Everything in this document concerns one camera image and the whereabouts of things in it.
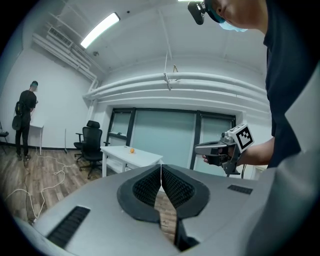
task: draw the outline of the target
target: ceiling light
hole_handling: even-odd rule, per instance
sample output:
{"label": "ceiling light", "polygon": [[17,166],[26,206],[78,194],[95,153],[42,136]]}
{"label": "ceiling light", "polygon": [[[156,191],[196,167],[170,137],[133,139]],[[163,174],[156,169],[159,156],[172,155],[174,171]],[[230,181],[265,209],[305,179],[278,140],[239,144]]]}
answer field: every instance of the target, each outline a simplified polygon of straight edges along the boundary
{"label": "ceiling light", "polygon": [[83,39],[81,45],[87,48],[98,36],[110,28],[113,24],[120,21],[119,16],[114,12],[101,21],[86,37]]}

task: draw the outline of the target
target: wooden floor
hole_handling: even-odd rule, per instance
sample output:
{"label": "wooden floor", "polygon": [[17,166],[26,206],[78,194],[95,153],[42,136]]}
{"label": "wooden floor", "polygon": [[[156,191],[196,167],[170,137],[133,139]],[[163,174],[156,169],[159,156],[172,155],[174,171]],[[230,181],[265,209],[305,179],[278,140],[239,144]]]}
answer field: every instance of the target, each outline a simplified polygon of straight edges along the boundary
{"label": "wooden floor", "polygon": [[[43,192],[45,203],[41,214],[81,186],[99,179],[102,176],[101,171],[94,170],[91,174],[91,179],[88,180],[89,169],[79,171],[79,166],[86,166],[89,163],[84,161],[76,163],[74,154],[78,153],[77,151],[69,151],[68,154],[65,154],[64,151],[43,150],[42,157],[37,157],[36,151],[31,149],[29,154],[32,158],[25,168],[23,161],[18,161],[14,147],[5,147],[5,150],[7,155],[5,155],[2,148],[0,148],[0,195],[5,199],[16,189],[27,190],[31,194],[35,214],[39,213],[43,203],[41,190],[52,187],[63,179],[62,172],[54,175],[55,172],[62,169],[63,165],[58,164],[56,160],[52,158],[42,157],[53,157],[66,166],[76,164],[76,167],[64,168],[64,182],[55,188],[50,188]],[[116,173],[111,169],[107,169],[107,175],[116,175]],[[28,197],[26,200],[26,193],[24,191],[15,192],[6,200],[6,204],[9,211],[15,217],[19,217],[26,222],[28,219],[33,220],[35,218],[30,199]],[[158,193],[154,208],[160,212],[161,229],[163,233],[173,242],[177,219],[176,210],[165,193]]]}

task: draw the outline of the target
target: white table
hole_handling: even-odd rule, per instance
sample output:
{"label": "white table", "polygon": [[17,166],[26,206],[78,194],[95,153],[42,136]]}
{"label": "white table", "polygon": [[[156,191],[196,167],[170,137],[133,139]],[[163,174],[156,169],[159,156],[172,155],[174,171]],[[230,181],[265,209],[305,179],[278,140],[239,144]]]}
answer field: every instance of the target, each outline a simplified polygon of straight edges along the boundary
{"label": "white table", "polygon": [[43,129],[45,124],[41,121],[32,121],[30,123],[31,127],[35,127],[37,129],[40,129],[40,156],[41,156],[41,149],[42,149],[42,133],[43,133]]}
{"label": "white table", "polygon": [[122,163],[122,172],[126,171],[126,166],[130,165],[133,168],[152,166],[159,164],[162,155],[152,154],[139,149],[134,149],[134,154],[130,154],[131,147],[129,146],[102,146],[102,177],[107,176],[107,156],[118,160]]}

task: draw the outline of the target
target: window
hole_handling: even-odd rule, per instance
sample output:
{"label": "window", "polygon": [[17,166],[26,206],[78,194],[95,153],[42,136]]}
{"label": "window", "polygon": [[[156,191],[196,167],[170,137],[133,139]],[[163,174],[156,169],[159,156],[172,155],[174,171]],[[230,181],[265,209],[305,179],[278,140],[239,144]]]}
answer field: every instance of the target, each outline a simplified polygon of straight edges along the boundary
{"label": "window", "polygon": [[235,116],[201,111],[113,109],[106,141],[109,146],[130,146],[161,155],[168,165],[225,176],[221,167],[204,163],[201,156],[196,157],[194,147],[220,140],[221,134],[235,123]]}
{"label": "window", "polygon": [[130,146],[163,156],[165,164],[189,168],[195,117],[194,113],[138,110]]}
{"label": "window", "polygon": [[[231,128],[232,123],[230,122],[230,120],[202,117],[200,143],[219,141],[221,138],[221,134]],[[201,155],[198,155],[195,159],[193,169],[202,173],[227,176],[221,166],[205,163]]]}

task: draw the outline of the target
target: man in black clothing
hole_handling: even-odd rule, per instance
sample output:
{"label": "man in black clothing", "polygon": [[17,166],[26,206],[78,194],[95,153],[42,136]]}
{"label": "man in black clothing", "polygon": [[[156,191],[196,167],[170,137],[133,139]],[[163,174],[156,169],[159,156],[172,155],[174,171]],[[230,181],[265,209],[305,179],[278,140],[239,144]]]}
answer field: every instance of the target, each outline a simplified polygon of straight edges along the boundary
{"label": "man in black clothing", "polygon": [[211,7],[214,21],[228,22],[241,29],[257,29],[265,35],[263,44],[268,48],[265,88],[273,138],[248,148],[238,165],[277,167],[282,160],[301,151],[285,113],[319,61],[319,41],[313,34],[319,23],[316,14],[319,8],[316,3],[308,2],[302,9],[301,5],[285,0],[205,0],[205,3]]}
{"label": "man in black clothing", "polygon": [[19,160],[22,160],[21,157],[21,145],[20,138],[22,134],[22,142],[23,142],[23,154],[24,160],[29,160],[31,157],[28,154],[28,135],[30,129],[30,121],[31,121],[31,112],[34,110],[37,104],[37,97],[34,92],[38,88],[38,82],[33,81],[30,85],[29,90],[25,90],[21,93],[19,102],[23,103],[23,113],[21,116],[21,128],[15,133],[15,146],[16,153]]}

